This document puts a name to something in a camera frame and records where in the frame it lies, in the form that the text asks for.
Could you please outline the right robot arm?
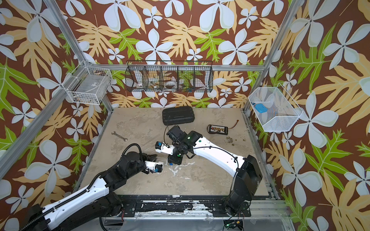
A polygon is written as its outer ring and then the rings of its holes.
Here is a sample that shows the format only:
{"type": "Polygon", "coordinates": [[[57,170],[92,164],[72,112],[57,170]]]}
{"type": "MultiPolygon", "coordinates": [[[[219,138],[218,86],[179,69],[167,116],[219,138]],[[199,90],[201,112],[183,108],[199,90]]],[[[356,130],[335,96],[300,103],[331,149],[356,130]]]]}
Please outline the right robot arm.
{"type": "Polygon", "coordinates": [[[173,126],[166,135],[172,140],[172,145],[158,141],[156,152],[168,154],[168,162],[177,165],[182,164],[183,156],[188,159],[200,156],[221,167],[233,177],[230,192],[224,200],[226,212],[235,216],[249,209],[248,203],[263,179],[254,156],[238,156],[212,143],[202,134],[196,131],[186,133],[179,126],[173,126]]]}

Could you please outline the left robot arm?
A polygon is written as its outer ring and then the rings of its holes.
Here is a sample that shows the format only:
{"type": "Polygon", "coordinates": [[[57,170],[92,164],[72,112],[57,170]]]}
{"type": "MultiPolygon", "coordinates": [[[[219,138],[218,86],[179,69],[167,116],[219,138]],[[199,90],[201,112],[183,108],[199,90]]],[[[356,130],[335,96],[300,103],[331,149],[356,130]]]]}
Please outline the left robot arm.
{"type": "Polygon", "coordinates": [[[156,155],[144,154],[138,144],[130,144],[120,159],[98,173],[90,184],[57,202],[33,206],[21,231],[71,231],[95,218],[121,213],[122,201],[114,192],[142,172],[160,173],[163,163],[156,155]]]}

